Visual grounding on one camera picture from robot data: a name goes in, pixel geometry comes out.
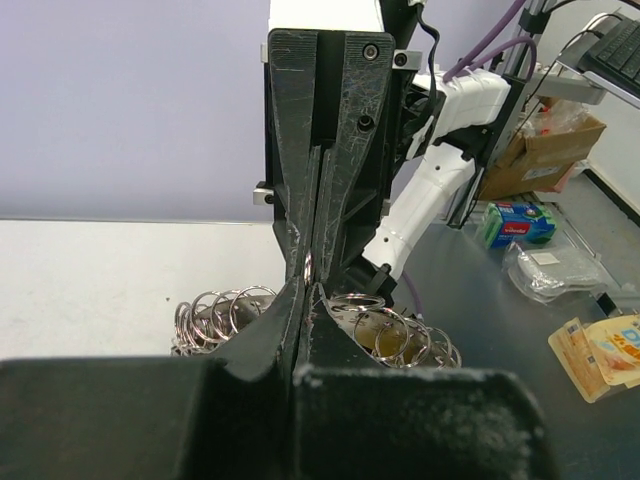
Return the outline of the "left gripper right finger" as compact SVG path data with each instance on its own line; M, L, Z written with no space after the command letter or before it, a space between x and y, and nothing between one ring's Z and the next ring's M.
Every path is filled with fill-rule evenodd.
M376 362L309 292L293 373L297 479L556 479L540 409L513 374Z

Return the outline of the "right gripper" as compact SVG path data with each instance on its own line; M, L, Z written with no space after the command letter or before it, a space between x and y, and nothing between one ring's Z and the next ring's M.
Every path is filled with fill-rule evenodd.
M391 193L413 30L276 27L264 70L265 186L286 277L336 291L362 259Z

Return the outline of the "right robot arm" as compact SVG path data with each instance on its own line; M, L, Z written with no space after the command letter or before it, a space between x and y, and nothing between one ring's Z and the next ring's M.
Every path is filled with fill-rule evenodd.
M469 199L524 99L485 69L514 2L450 70L409 46L439 31L421 1L274 1L261 48L265 178L287 277L389 298L418 240Z

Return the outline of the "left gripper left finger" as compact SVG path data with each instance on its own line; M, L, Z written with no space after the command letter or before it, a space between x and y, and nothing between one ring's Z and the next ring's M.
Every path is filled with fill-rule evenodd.
M5 479L282 479L306 287L209 355L1 365Z

